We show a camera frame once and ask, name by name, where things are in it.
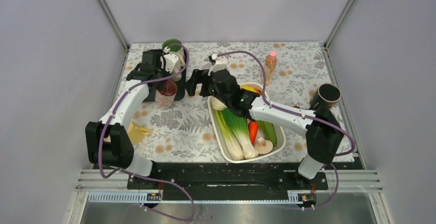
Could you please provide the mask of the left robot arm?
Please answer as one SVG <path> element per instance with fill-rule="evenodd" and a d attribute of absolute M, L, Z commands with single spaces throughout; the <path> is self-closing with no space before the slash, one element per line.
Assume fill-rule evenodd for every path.
<path fill-rule="evenodd" d="M 90 121 L 85 127 L 90 163 L 140 175 L 140 182 L 148 189 L 159 184 L 152 161 L 135 155 L 128 127 L 151 88 L 169 78 L 178 60 L 177 55 L 163 50 L 143 52 L 142 61 L 127 75 L 123 93 L 113 106 L 98 122 Z"/>

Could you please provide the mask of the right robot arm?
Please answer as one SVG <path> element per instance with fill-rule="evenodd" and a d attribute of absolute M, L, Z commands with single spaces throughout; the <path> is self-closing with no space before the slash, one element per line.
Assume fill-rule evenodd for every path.
<path fill-rule="evenodd" d="M 275 104 L 266 94 L 242 89 L 228 70 L 210 73 L 195 69 L 185 83 L 189 96 L 195 94 L 201 84 L 201 96 L 213 96 L 224 103 L 236 116 L 255 121 L 265 121 L 303 136 L 306 139 L 307 155 L 302 159 L 295 174 L 299 188 L 308 189 L 315 183 L 315 176 L 324 165 L 333 162 L 344 134 L 330 111 L 319 104 L 315 109 L 305 110 Z"/>

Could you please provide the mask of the beige floral mug green inside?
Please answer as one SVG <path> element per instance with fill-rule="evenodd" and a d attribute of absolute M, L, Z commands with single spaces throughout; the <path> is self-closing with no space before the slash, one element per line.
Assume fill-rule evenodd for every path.
<path fill-rule="evenodd" d="M 173 52 L 181 59 L 185 59 L 184 49 L 182 48 L 182 42 L 178 39 L 168 39 L 162 44 L 162 50 L 164 52 Z"/>

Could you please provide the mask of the pink upside-down mug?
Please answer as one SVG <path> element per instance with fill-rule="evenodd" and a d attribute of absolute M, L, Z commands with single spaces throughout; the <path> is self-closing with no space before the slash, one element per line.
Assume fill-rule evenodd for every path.
<path fill-rule="evenodd" d="M 160 82 L 156 87 L 155 102 L 162 107 L 173 104 L 177 94 L 177 85 L 172 79 Z"/>

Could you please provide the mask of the yellow mug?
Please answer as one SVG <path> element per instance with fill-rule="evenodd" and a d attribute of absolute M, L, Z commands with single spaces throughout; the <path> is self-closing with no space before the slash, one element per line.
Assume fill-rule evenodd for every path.
<path fill-rule="evenodd" d="M 149 135 L 150 129 L 146 127 L 139 126 L 137 123 L 131 121 L 127 130 L 130 142 L 135 145 L 140 143 L 145 135 Z"/>

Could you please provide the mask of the beige teal upside-down mug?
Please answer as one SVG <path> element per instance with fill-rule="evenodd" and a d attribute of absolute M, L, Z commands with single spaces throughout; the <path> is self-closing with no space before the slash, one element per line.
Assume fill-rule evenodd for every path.
<path fill-rule="evenodd" d="M 185 57 L 179 53 L 171 53 L 171 55 L 177 57 L 177 62 L 174 65 L 173 71 L 171 74 L 178 73 L 185 66 Z M 177 74 L 172 78 L 174 82 L 180 81 L 182 78 L 182 74 Z"/>

